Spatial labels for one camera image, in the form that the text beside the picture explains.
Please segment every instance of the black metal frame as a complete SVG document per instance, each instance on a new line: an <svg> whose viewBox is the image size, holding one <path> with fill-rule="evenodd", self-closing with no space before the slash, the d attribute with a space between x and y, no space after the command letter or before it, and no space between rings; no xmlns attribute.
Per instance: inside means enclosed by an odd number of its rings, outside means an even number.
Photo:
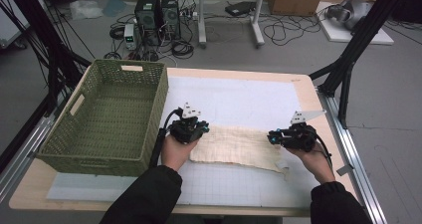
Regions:
<svg viewBox="0 0 422 224"><path fill-rule="evenodd" d="M91 63L66 47L38 0L13 1L19 7L22 14L31 25L31 28L35 31L37 37L47 50L47 58L45 58L30 42L37 58L42 60L44 64L48 64L49 92L28 121L20 129L12 142L6 147L3 153L1 153L0 173L4 171L10 160L12 160L16 152L21 148L22 144L35 125L39 122L40 118L43 115L50 115L50 113L57 107L58 95L64 86L74 88L78 84L82 74L76 63L84 67L88 67ZM0 8L4 10L6 15L10 15L9 18L20 29L22 34L24 34L24 36L28 36L28 31L22 28L19 21L14 19L14 14L8 14L4 6L0 6ZM65 78L64 81L59 80L59 74Z"/></svg>
<svg viewBox="0 0 422 224"><path fill-rule="evenodd" d="M343 128L347 128L345 119L353 67L398 2L400 0L376 0L341 56L334 63L310 74L312 80L329 74L323 84L317 87L327 97L334 97L335 90L342 84L338 119Z"/></svg>

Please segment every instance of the person's left hand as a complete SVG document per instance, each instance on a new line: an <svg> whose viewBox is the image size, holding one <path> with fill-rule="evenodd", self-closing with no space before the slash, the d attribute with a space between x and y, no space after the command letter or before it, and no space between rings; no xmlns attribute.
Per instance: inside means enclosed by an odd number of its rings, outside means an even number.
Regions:
<svg viewBox="0 0 422 224"><path fill-rule="evenodd" d="M190 151L196 146L198 140L182 144L174 136L168 135L161 149L161 163L178 171L189 157Z"/></svg>

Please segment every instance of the robotic hand controller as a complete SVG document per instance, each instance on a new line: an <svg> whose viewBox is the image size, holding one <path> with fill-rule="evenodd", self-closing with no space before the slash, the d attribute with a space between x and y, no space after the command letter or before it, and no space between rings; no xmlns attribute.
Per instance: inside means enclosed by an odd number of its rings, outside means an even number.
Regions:
<svg viewBox="0 0 422 224"><path fill-rule="evenodd" d="M168 128L167 124L170 118L174 115L179 116L179 120L175 120ZM154 150L152 151L151 159L149 160L149 167L157 166L158 157L161 153L162 145L164 144L165 136L170 131L170 134L176 138L177 141L182 144L188 144L199 139L202 134L208 132L208 122L202 120L198 121L198 116L201 115L201 111L193 109L189 103L186 103L184 109L178 108L171 112L165 123L158 131L157 140L155 141Z"/></svg>
<svg viewBox="0 0 422 224"><path fill-rule="evenodd" d="M325 156L329 166L332 168L331 154L326 149L322 139L317 135L317 131L307 121L326 113L325 110L316 112L295 112L288 129L277 129L269 131L267 135L271 144L280 144L285 148L300 149L305 152L314 150L316 144L321 147L321 152Z"/></svg>
<svg viewBox="0 0 422 224"><path fill-rule="evenodd" d="M175 113L180 117L180 120L175 120L169 129L170 134L177 141L188 144L199 139L204 132L209 131L208 122L198 121L201 112L193 109L188 103L185 104L183 110L179 108Z"/></svg>

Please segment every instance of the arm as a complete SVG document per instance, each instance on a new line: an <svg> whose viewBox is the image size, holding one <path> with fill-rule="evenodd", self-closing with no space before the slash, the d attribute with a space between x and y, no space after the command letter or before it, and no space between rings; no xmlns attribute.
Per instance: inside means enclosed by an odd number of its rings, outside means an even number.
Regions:
<svg viewBox="0 0 422 224"><path fill-rule="evenodd" d="M297 149L288 149L288 151L300 158L305 168L320 183L320 186L312 191L311 221L313 224L371 223L354 196L347 192L341 183L335 181L334 174L318 145L311 152Z"/></svg>
<svg viewBox="0 0 422 224"><path fill-rule="evenodd" d="M181 193L177 171L196 144L181 144L169 135L162 147L163 165L138 177L108 209L101 224L165 223Z"/></svg>

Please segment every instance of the table leg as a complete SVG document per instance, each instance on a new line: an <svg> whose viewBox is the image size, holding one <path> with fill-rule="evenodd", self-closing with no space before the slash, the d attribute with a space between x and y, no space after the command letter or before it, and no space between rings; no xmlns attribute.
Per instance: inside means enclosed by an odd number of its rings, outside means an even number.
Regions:
<svg viewBox="0 0 422 224"><path fill-rule="evenodd" d="M254 30L255 37L257 39L257 48L265 44L263 34L261 33L260 26L258 25L258 19L260 18L262 4L263 4L263 0L257 0L255 15L251 17L252 28Z"/></svg>
<svg viewBox="0 0 422 224"><path fill-rule="evenodd" d="M204 20L204 0L199 0L199 19L198 19L198 37L199 45L202 48L206 47L207 37L205 34L205 20Z"/></svg>

